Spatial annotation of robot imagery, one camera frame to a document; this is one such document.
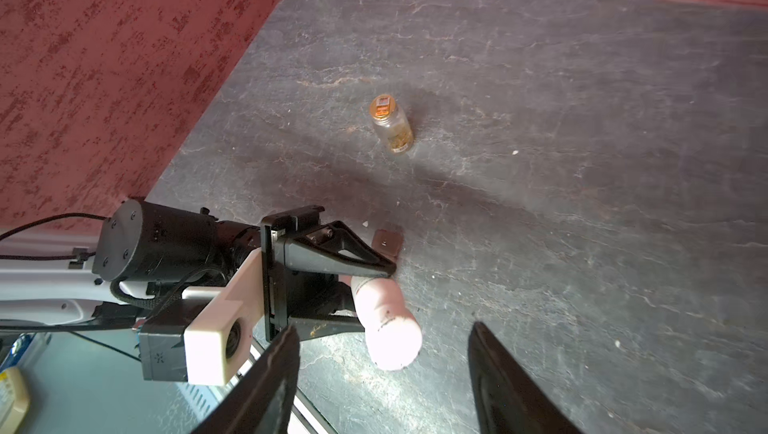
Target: cream plastic object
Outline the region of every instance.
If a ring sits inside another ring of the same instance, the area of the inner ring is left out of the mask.
[[[261,249],[252,250],[248,254],[226,287],[187,287],[182,297],[213,297],[184,331],[188,382],[223,386],[248,360],[251,332],[254,325],[264,317]],[[236,322],[240,323],[240,342],[235,354],[227,359],[224,353],[226,338]]]
[[[18,430],[29,410],[29,392],[17,367],[0,372],[0,434]]]
[[[406,307],[397,282],[356,276],[341,276],[340,281],[352,288],[373,363],[379,369],[394,371],[413,362],[422,348],[422,328]]]

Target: jar lid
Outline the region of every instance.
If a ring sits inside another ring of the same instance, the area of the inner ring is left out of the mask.
[[[376,96],[368,108],[368,112],[374,119],[387,119],[391,113],[397,109],[395,98],[389,94]]]

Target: jar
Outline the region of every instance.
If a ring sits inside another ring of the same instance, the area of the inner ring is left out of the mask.
[[[402,154],[413,146],[413,132],[406,113],[389,94],[377,96],[371,102],[369,113],[373,130],[393,154]]]

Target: yellow object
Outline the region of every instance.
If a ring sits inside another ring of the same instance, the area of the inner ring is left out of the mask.
[[[413,146],[413,131],[406,113],[389,94],[376,96],[368,107],[373,119],[373,130],[394,154],[401,154]]]
[[[17,367],[0,372],[0,434],[18,430],[29,410],[29,391]]]

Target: bottle cap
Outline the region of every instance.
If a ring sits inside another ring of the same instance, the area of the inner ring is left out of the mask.
[[[395,102],[395,98],[389,94],[382,94],[376,96],[376,98],[371,101],[368,112],[372,118],[380,121],[387,119],[396,109],[397,103]]]

